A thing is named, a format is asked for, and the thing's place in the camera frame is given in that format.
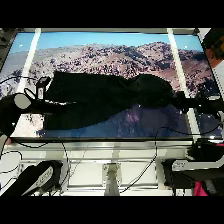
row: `red object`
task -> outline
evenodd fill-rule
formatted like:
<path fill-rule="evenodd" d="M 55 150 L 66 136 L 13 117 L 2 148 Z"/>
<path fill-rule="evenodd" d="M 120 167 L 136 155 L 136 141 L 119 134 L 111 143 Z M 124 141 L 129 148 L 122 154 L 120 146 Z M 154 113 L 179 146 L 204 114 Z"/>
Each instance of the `red object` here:
<path fill-rule="evenodd" d="M 194 196 L 208 196 L 205 193 L 204 189 L 202 188 L 202 183 L 201 182 L 196 182 L 195 183 Z"/>

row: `black garment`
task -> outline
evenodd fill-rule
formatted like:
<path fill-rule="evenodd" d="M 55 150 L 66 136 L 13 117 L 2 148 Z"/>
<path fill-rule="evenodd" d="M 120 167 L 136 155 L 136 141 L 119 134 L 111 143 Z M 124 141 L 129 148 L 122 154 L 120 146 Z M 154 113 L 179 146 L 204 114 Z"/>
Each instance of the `black garment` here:
<path fill-rule="evenodd" d="M 114 75 L 55 72 L 46 100 L 73 103 L 66 114 L 46 115 L 45 130 L 76 129 L 107 120 L 134 104 L 157 108 L 169 104 L 169 82 L 141 74 L 132 79 Z"/>

